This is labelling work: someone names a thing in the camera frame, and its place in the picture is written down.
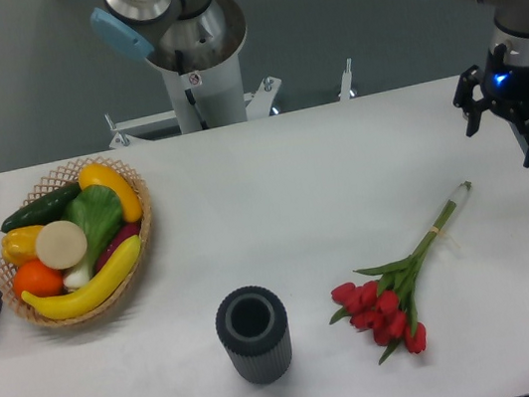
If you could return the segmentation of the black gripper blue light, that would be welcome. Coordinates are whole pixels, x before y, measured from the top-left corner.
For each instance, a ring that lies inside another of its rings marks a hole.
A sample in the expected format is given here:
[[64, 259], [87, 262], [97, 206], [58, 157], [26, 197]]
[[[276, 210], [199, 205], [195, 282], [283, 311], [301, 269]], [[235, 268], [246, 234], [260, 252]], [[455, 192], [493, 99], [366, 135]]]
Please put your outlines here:
[[[462, 110], [467, 137], [474, 136], [487, 109], [509, 120], [527, 143], [523, 166], [529, 168], [529, 40], [501, 42], [488, 54], [485, 72], [471, 66], [458, 78], [452, 104]], [[483, 97], [473, 94], [480, 86]]]

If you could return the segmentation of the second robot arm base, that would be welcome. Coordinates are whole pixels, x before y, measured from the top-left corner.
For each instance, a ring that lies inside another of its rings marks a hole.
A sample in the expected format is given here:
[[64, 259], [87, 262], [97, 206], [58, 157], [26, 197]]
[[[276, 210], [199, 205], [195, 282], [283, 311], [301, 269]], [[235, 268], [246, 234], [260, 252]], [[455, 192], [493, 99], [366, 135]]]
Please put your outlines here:
[[180, 75], [221, 65], [248, 32], [233, 0], [103, 0], [89, 23], [125, 58]]

